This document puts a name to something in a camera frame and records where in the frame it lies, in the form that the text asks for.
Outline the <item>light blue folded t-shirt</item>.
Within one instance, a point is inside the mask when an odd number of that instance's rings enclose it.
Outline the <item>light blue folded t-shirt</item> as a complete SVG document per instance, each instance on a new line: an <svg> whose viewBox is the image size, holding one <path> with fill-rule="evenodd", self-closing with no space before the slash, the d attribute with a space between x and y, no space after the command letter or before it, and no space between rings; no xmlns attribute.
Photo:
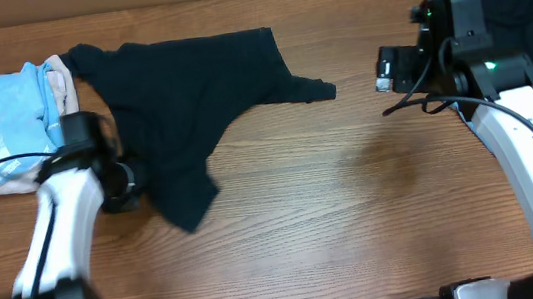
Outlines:
<svg viewBox="0 0 533 299"><path fill-rule="evenodd" d="M49 64L26 62L15 74L0 74L0 186L64 144L50 72Z"/></svg>

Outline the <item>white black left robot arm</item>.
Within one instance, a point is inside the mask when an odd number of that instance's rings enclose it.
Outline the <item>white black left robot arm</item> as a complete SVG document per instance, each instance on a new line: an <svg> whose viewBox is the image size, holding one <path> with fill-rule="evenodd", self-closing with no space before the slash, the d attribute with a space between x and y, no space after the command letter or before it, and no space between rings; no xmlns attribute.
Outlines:
<svg viewBox="0 0 533 299"><path fill-rule="evenodd" d="M142 177L118 157L102 120L89 111L62 117L64 145L45 155L36 178L37 219L11 299L100 299L88 280L96 217L135 208Z"/></svg>

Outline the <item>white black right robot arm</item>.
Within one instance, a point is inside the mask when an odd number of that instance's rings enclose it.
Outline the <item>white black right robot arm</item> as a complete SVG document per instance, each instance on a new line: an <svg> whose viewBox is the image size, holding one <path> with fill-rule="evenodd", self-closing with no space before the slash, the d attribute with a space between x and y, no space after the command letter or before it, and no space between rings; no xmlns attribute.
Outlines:
<svg viewBox="0 0 533 299"><path fill-rule="evenodd" d="M426 0L410 18L420 26L416 45L379 50L376 89L402 96L385 113L461 110L498 160L533 240L533 63L496 46L481 0ZM443 286L439 299L533 299L533 274L468 279Z"/></svg>

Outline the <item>black t-shirt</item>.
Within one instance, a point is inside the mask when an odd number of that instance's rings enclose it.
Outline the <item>black t-shirt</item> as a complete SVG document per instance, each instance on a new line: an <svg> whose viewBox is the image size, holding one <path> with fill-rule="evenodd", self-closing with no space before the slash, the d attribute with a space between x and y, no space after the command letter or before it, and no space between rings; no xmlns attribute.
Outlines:
<svg viewBox="0 0 533 299"><path fill-rule="evenodd" d="M153 207L190 233L218 195L206 161L234 120L256 105L337 95L293 75L265 27L111 51L78 44L61 60L109 107L125 153L141 158Z"/></svg>

